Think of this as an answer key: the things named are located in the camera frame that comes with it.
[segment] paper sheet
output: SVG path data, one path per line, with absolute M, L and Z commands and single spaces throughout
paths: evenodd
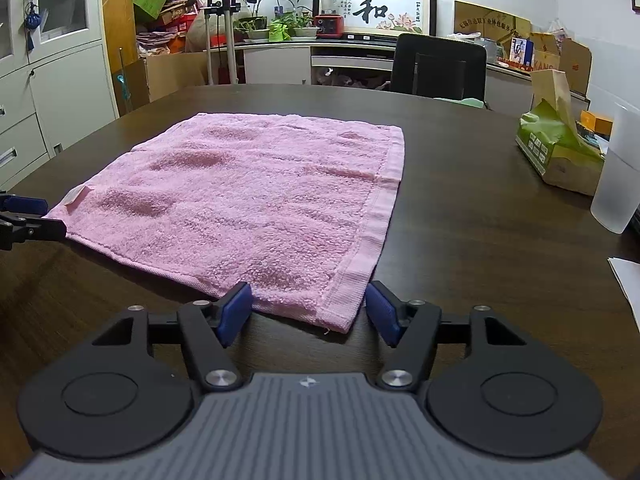
M 609 264 L 620 287 L 622 287 L 622 292 L 625 293 L 626 299 L 631 305 L 636 325 L 640 330 L 640 264 L 620 258 L 609 258 Z

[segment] gray ribbed surface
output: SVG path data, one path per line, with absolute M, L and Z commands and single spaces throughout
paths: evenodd
M 256 374 L 206 397 L 173 440 L 120 462 L 40 454 L 19 480 L 605 480 L 582 453 L 509 464 L 476 455 L 432 428 L 412 397 L 362 374 Z

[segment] towel tag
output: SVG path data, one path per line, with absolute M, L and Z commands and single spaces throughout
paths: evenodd
M 72 205 L 76 200 L 78 200 L 78 197 L 85 189 L 88 189 L 89 191 L 91 191 L 91 188 L 88 187 L 86 184 L 80 184 L 80 186 L 76 186 L 75 188 L 73 188 L 62 199 L 62 205 L 66 205 L 66 206 Z

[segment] white star logo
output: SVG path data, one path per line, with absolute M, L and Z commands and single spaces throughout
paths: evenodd
M 302 379 L 300 381 L 300 384 L 305 388 L 311 388 L 312 386 L 316 386 L 316 384 L 320 384 L 320 383 L 316 381 L 313 377 L 307 376 L 306 379 Z

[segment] chinese character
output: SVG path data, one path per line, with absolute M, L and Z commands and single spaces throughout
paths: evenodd
M 386 18 L 386 12 L 389 10 L 386 5 L 381 7 L 374 7 L 371 5 L 371 0 L 364 0 L 361 4 L 363 6 L 358 12 L 354 12 L 354 16 L 358 16 L 362 14 L 362 21 L 365 23 L 369 23 L 369 15 L 372 10 L 375 10 L 374 18 Z

